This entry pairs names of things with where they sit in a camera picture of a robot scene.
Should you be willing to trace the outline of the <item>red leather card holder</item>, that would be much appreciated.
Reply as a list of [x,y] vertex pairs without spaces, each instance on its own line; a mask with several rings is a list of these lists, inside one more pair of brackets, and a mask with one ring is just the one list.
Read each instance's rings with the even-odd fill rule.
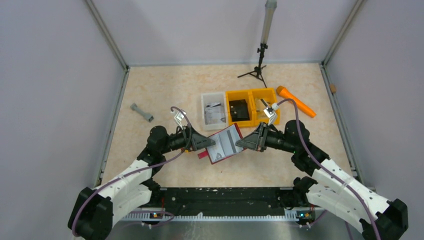
[[215,141],[215,145],[206,147],[203,152],[197,155],[197,158],[208,158],[212,165],[245,150],[245,148],[236,145],[236,142],[243,138],[237,123],[210,135],[209,138]]

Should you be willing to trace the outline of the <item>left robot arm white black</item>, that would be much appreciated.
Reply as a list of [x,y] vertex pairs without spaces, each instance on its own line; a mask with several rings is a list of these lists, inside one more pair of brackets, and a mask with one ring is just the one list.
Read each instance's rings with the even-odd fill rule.
[[214,146],[215,140],[197,132],[191,125],[179,126],[169,134],[158,125],[149,131],[146,147],[127,167],[108,182],[95,188],[85,187],[75,201],[68,228],[75,237],[104,240],[114,225],[135,208],[154,207],[160,193],[147,183],[168,163],[165,154],[179,150],[194,152]]

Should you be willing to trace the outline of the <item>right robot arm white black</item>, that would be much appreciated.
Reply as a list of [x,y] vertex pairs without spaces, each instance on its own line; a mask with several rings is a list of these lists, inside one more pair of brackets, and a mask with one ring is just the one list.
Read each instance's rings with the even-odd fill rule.
[[409,228],[408,207],[389,200],[346,173],[330,156],[309,140],[300,120],[290,120],[284,131],[262,122],[238,147],[263,152],[268,148],[293,153],[291,161],[307,175],[294,180],[293,200],[309,203],[344,220],[365,240],[398,240]]

